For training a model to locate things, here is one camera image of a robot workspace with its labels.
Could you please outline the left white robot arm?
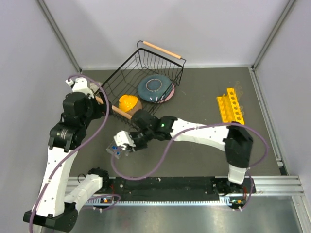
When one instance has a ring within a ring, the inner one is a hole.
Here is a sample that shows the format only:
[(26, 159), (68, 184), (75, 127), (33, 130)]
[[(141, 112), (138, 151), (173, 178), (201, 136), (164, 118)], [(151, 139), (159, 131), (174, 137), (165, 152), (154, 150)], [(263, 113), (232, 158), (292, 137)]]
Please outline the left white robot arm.
[(78, 151), (102, 130), (111, 114), (112, 104), (104, 91), (99, 95), (82, 91), (66, 95), (60, 120), (50, 130), (47, 166), (39, 195), (32, 209), (23, 216), (30, 233), (36, 227), (70, 232), (91, 196), (110, 188), (104, 171), (96, 168), (69, 195), (65, 194)]

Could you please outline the yellow test tube rack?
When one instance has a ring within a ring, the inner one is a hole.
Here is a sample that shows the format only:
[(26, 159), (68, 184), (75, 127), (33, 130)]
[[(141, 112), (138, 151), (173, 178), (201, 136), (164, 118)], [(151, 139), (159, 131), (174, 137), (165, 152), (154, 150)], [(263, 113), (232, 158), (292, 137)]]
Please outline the yellow test tube rack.
[(234, 88), (227, 88), (226, 93), (216, 98), (222, 123), (237, 122), (244, 125), (239, 100)]

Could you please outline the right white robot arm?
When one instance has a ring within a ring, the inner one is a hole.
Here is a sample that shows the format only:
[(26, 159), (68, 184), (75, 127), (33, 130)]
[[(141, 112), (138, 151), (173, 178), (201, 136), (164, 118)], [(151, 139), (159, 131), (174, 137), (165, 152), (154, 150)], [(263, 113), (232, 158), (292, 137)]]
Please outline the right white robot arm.
[(240, 191), (249, 168), (253, 137), (248, 131), (233, 125), (208, 126), (184, 121), (174, 116), (157, 118), (144, 110), (138, 110), (132, 116), (137, 132), (130, 132), (129, 146), (132, 151), (147, 147), (153, 139), (158, 141), (185, 141), (211, 146), (223, 151), (229, 165), (227, 187), (232, 192)]

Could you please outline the long glass test tube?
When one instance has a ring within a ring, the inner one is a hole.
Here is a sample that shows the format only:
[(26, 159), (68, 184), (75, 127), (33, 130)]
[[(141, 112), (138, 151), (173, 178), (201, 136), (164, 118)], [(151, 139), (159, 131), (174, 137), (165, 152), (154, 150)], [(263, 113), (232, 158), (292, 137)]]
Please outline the long glass test tube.
[(236, 91), (237, 99), (240, 99), (242, 97), (242, 95), (243, 95), (243, 91), (241, 91), (241, 90)]

